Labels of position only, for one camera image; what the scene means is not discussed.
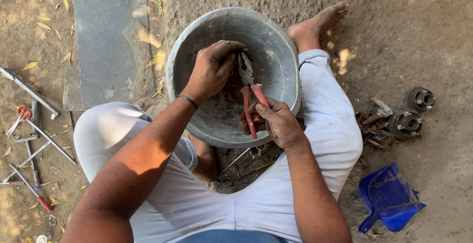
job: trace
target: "dustpan handle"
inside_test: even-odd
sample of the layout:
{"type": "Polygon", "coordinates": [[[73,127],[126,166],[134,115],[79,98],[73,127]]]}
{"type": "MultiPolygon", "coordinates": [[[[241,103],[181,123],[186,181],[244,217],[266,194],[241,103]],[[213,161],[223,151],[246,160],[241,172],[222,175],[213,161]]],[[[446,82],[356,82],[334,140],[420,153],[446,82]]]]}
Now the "dustpan handle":
{"type": "Polygon", "coordinates": [[[368,232],[369,229],[371,229],[376,221],[380,220],[381,217],[379,216],[378,212],[376,210],[373,210],[371,212],[371,215],[368,216],[368,218],[366,218],[358,227],[358,232],[360,232],[361,234],[365,234],[366,232],[368,232]]]}

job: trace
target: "metal basin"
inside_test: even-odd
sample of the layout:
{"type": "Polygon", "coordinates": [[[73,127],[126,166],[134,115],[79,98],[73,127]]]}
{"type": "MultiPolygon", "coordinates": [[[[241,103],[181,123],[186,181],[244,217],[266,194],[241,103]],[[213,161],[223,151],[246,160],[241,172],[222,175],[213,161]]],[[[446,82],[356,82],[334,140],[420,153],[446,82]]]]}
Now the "metal basin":
{"type": "MultiPolygon", "coordinates": [[[[169,54],[166,81],[174,101],[189,81],[199,50],[219,40],[239,41],[249,49],[254,83],[263,84],[266,96],[288,104],[295,114],[300,106],[298,57],[286,32],[263,14],[245,8],[227,7],[211,11],[192,22],[179,36],[169,54]]],[[[248,148],[271,141],[268,132],[258,138],[238,130],[236,116],[243,111],[243,87],[237,66],[219,94],[194,114],[187,130],[210,145],[248,148]]],[[[257,100],[252,94],[252,101],[257,100]]]]}

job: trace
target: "white pants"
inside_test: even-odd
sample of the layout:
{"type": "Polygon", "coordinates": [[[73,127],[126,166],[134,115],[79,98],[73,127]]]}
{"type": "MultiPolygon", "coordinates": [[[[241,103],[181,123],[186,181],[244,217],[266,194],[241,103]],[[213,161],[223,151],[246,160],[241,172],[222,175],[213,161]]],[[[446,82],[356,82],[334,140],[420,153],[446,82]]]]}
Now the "white pants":
{"type": "MultiPolygon", "coordinates": [[[[361,154],[362,141],[353,107],[329,61],[318,49],[299,54],[305,134],[337,199],[361,154]]],[[[77,122],[74,142],[89,181],[152,120],[122,102],[86,111],[77,122]]],[[[196,155],[190,140],[181,138],[155,189],[131,218],[135,242],[176,242],[211,229],[257,230],[301,242],[285,153],[255,182],[233,194],[213,192],[192,175],[196,155]]]]}

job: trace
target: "person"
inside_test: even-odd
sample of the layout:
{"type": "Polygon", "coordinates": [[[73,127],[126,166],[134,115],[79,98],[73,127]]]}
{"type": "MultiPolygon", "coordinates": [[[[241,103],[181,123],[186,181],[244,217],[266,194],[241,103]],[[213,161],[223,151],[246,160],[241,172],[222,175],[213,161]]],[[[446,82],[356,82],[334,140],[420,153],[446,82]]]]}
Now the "person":
{"type": "MultiPolygon", "coordinates": [[[[352,242],[336,199],[358,160],[362,141],[352,105],[329,67],[319,35],[348,13],[347,2],[292,25],[299,49],[305,131],[283,102],[252,106],[256,128],[285,150],[255,182],[219,194],[212,148],[181,137],[196,107],[178,97],[156,119],[136,106],[112,102],[87,110],[74,142],[91,182],[62,237],[75,242],[352,242]]],[[[197,106],[217,94],[232,71],[232,51],[219,41],[200,50],[181,95],[197,106]]],[[[249,134],[244,122],[240,129],[249,134]]]]}

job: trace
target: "man's left hand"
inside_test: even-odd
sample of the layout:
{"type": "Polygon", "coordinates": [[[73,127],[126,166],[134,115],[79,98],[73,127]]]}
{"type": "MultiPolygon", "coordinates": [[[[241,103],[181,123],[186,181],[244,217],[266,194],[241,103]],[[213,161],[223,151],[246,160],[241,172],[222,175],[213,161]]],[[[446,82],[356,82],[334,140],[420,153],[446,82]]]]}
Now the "man's left hand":
{"type": "Polygon", "coordinates": [[[245,45],[240,42],[220,40],[200,50],[189,83],[181,95],[200,106],[220,92],[233,71],[235,54],[231,52],[243,48],[245,45]]]}

